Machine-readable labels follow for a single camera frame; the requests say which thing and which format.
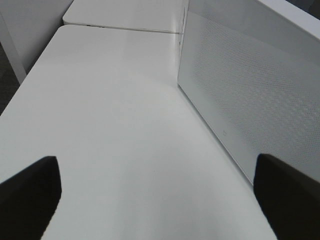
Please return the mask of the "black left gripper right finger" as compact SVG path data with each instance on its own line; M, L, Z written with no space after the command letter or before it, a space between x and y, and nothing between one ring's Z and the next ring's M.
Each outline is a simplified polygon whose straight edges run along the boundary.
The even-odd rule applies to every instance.
M257 157L253 192L279 240L320 238L320 184L273 155Z

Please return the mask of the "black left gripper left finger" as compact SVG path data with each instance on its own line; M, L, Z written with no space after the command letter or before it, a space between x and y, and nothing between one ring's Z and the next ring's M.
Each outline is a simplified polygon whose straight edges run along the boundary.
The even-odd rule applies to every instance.
M58 160L45 156L0 184L0 238L39 240L62 195Z

